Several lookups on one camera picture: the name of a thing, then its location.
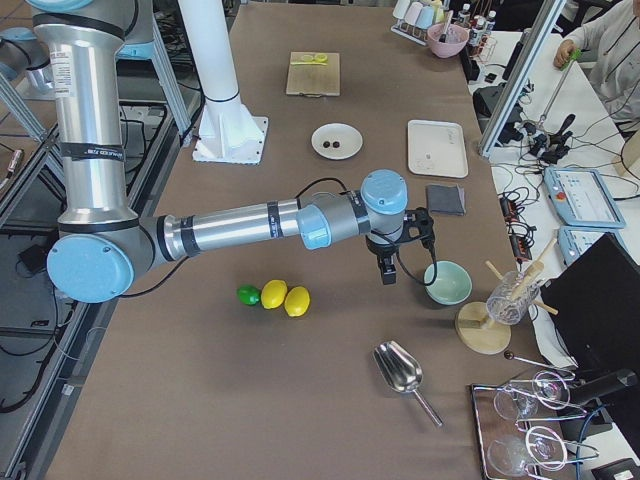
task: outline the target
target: white tray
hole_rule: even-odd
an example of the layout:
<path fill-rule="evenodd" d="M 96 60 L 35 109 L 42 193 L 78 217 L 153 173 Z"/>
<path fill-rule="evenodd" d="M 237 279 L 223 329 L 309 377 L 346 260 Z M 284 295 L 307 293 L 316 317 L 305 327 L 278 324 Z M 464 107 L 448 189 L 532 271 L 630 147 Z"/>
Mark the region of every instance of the white tray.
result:
<path fill-rule="evenodd" d="M 454 178 L 469 174 L 464 135 L 457 123 L 411 120 L 407 141 L 412 173 Z"/>

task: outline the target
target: computer screen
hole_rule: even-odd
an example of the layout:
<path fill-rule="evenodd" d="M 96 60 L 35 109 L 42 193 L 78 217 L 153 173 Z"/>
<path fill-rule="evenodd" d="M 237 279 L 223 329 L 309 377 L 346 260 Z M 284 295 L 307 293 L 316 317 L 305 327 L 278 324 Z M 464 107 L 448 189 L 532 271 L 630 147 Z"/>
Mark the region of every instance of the computer screen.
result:
<path fill-rule="evenodd" d="M 586 381 L 628 368 L 640 374 L 640 267 L 611 234 L 603 235 L 557 279 L 542 299 L 558 309 L 552 320 Z M 602 398 L 640 453 L 640 386 Z"/>

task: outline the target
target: green bowl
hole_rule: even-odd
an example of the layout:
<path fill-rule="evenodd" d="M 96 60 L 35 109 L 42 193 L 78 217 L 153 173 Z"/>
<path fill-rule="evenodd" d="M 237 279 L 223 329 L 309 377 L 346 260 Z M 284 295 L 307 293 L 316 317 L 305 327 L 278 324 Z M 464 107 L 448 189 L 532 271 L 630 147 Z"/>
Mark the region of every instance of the green bowl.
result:
<path fill-rule="evenodd" d="M 424 272 L 424 282 L 433 278 L 433 265 Z M 471 295 L 471 277 L 457 263 L 442 260 L 438 262 L 438 278 L 433 285 L 425 287 L 427 293 L 442 305 L 456 305 Z"/>

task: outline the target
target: wooden board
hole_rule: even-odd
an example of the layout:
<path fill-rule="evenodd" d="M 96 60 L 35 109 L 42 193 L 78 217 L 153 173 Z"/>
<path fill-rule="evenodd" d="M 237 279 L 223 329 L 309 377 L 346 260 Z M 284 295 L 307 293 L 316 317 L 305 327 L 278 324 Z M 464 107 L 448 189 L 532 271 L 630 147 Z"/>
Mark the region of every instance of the wooden board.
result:
<path fill-rule="evenodd" d="M 302 55 L 317 52 L 291 52 L 287 95 L 329 96 L 340 95 L 340 54 L 327 53 L 327 65 L 291 65 L 300 61 Z"/>

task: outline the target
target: metal scoop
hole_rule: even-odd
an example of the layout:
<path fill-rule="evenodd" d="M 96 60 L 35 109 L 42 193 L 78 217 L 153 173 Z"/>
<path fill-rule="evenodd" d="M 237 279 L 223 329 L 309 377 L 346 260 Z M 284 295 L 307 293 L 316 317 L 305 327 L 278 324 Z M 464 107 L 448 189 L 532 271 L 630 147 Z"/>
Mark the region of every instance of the metal scoop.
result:
<path fill-rule="evenodd" d="M 389 386 L 398 393 L 413 393 L 436 427 L 441 427 L 442 420 L 418 390 L 422 382 L 418 361 L 393 340 L 378 345 L 373 350 L 373 357 Z"/>

